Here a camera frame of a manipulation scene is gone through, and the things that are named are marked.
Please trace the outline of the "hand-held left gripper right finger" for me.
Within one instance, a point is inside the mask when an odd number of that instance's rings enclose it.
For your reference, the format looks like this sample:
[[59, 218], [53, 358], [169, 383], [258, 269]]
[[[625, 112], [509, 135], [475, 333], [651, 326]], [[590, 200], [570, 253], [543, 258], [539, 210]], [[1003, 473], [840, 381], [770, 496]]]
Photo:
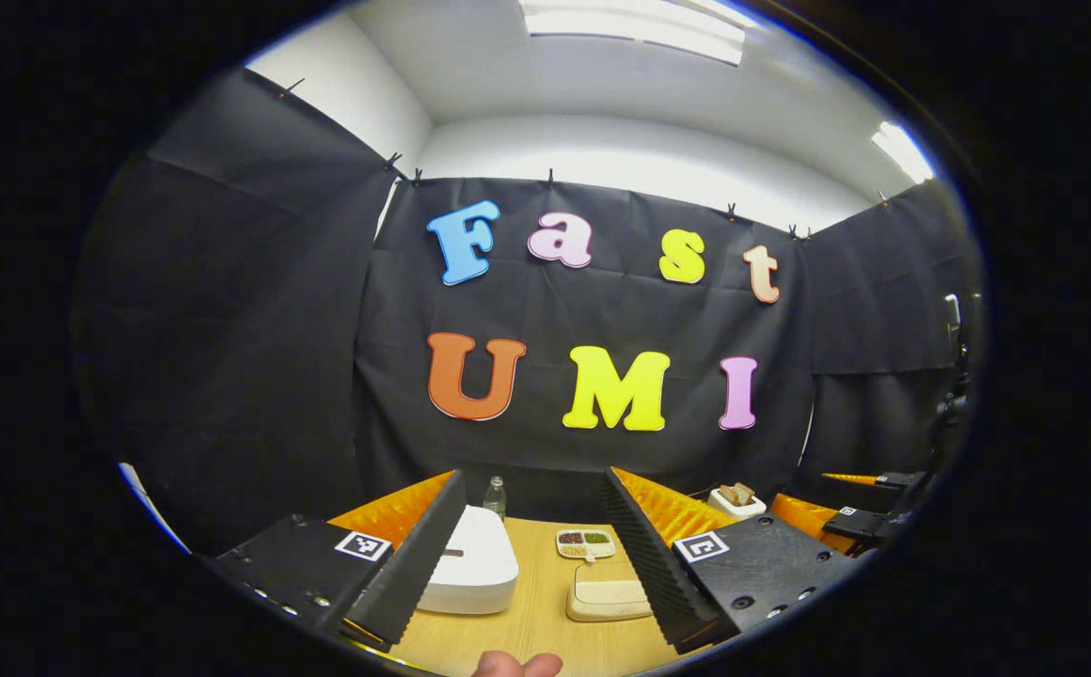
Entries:
[[622, 468], [606, 468], [601, 498], [655, 621], [679, 654], [759, 638], [842, 587], [862, 564], [777, 515], [735, 522]]

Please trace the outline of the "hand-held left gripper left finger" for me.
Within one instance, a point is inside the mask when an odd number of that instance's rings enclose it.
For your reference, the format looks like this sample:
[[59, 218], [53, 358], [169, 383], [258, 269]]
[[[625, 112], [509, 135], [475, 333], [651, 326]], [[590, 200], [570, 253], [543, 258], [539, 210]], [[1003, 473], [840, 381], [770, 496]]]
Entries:
[[464, 473], [452, 470], [331, 520], [288, 515], [202, 564], [305, 633], [387, 652], [466, 505]]

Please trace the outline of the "white rice cooker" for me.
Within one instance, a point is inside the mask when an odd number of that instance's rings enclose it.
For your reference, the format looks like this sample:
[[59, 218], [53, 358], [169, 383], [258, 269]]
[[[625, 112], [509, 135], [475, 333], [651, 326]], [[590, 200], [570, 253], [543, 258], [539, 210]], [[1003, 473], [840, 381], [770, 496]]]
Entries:
[[511, 607], [519, 565], [503, 520], [484, 507], [465, 507], [417, 609], [497, 614]]

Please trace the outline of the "white divided bean dish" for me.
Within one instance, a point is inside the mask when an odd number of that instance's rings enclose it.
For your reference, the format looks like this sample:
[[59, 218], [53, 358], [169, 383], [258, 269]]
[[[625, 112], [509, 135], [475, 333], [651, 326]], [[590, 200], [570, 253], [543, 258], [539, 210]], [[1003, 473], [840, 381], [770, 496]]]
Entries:
[[560, 557], [594, 563], [613, 557], [618, 544], [604, 528], [563, 528], [555, 534]]

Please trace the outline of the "cream toaster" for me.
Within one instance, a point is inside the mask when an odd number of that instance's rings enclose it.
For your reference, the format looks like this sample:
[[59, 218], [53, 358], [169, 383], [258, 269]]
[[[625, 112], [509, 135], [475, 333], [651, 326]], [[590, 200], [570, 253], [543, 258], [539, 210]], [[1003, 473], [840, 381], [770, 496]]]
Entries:
[[759, 515], [765, 513], [765, 511], [767, 511], [767, 505], [765, 504], [765, 501], [762, 501], [762, 498], [757, 495], [755, 489], [753, 489], [753, 501], [750, 504], [750, 506], [732, 507], [726, 505], [726, 501], [721, 500], [721, 497], [717, 493], [717, 489], [719, 487], [720, 485], [718, 485], [718, 487], [714, 487], [714, 489], [710, 489], [707, 497], [707, 505], [709, 507], [712, 507], [715, 511], [729, 515], [729, 517], [732, 520], [735, 520], [735, 522], [739, 522], [739, 520], [747, 520], [753, 517], [759, 517]]

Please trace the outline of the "black backdrop cloth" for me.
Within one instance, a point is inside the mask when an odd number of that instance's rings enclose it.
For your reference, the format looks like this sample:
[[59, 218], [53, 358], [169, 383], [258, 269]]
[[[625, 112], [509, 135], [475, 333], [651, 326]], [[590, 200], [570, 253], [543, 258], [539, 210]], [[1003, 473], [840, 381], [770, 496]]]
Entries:
[[121, 169], [71, 316], [91, 424], [189, 548], [459, 468], [469, 501], [601, 520], [607, 466], [822, 500], [940, 466], [975, 240], [936, 184], [792, 239], [564, 181], [400, 181], [276, 83], [224, 74]]

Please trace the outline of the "small ceiling light panel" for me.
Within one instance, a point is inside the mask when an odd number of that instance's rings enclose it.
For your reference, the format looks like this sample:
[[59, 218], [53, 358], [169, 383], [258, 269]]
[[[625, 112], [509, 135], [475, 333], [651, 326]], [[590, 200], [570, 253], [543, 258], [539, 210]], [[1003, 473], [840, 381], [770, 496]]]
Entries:
[[877, 131], [872, 134], [871, 142], [886, 157], [894, 160], [912, 183], [923, 184], [936, 176], [918, 143], [903, 126], [895, 124], [894, 121], [882, 121]]

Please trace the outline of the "large ceiling light panel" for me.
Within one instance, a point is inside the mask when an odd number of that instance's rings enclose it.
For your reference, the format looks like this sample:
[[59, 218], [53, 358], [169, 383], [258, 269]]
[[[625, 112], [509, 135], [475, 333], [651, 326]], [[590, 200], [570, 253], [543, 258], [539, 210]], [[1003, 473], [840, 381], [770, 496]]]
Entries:
[[532, 36], [594, 36], [654, 44], [718, 63], [742, 63], [757, 22], [714, 0], [518, 0]]

